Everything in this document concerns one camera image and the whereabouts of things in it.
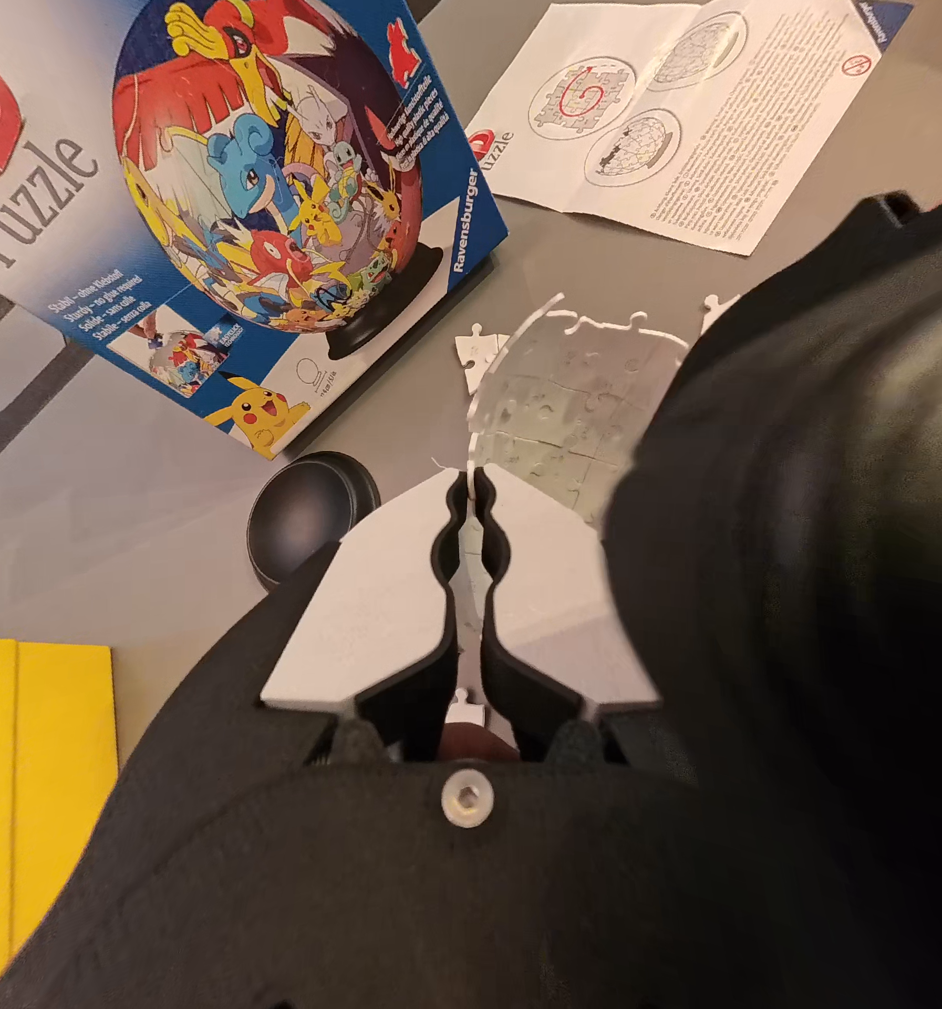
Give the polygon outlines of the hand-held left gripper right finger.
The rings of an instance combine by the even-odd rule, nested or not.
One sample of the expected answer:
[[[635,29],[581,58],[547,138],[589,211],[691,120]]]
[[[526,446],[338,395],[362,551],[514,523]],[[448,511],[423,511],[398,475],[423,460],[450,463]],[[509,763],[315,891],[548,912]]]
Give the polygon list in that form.
[[[659,708],[615,609],[596,530],[498,465],[475,467],[475,513],[491,579],[482,685],[522,755],[542,759],[574,720],[602,725]]]

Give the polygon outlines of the blue puzzle box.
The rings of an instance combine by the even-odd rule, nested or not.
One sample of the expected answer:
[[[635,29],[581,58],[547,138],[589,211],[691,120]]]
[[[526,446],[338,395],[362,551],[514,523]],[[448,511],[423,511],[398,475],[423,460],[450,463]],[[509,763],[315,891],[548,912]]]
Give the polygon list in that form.
[[[0,1],[0,296],[268,459],[507,234],[405,2]]]

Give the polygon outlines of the white instruction leaflet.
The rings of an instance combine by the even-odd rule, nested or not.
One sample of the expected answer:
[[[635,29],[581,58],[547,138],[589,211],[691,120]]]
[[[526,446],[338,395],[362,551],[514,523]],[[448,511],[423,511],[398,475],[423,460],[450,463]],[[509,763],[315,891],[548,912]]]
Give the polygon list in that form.
[[[468,138],[495,195],[748,256],[912,10],[553,4]]]

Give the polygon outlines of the partly built puzzle ball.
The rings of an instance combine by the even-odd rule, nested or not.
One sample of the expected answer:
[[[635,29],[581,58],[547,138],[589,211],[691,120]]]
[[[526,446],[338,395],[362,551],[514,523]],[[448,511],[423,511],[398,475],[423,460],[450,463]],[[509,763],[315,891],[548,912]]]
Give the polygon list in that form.
[[[688,356],[647,320],[600,321],[550,297],[499,340],[468,411],[468,482],[493,463],[601,533],[632,451]]]

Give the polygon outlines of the yellow plastic bin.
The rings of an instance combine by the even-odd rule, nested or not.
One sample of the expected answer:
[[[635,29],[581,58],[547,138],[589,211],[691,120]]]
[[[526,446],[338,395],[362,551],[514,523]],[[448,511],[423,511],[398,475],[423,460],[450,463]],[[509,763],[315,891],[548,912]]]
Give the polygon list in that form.
[[[118,771],[111,650],[0,639],[0,975],[58,896]]]

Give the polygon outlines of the black round ball stand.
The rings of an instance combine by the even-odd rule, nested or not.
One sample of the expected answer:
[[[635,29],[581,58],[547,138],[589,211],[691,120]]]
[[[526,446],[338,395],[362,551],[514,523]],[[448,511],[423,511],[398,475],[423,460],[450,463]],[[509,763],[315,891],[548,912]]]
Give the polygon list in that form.
[[[348,454],[318,451],[290,461],[261,489],[248,519],[247,553],[258,582],[272,592],[380,503],[369,470]]]

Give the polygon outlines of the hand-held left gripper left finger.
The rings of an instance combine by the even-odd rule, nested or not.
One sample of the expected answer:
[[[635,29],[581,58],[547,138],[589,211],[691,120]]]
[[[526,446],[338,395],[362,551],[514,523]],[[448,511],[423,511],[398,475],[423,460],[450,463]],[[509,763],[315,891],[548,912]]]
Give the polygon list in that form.
[[[261,701],[363,719],[405,759],[434,759],[459,673],[451,580],[467,501],[465,473],[442,469],[351,529]]]

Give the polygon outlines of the small joined puzzle piece cluster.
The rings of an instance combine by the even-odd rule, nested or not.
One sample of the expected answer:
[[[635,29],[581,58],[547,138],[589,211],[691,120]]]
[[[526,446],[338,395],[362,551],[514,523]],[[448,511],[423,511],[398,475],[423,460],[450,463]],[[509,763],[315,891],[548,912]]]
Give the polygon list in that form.
[[[454,347],[470,396],[475,396],[483,376],[508,339],[507,334],[485,333],[480,323],[474,323],[469,333],[454,338]]]

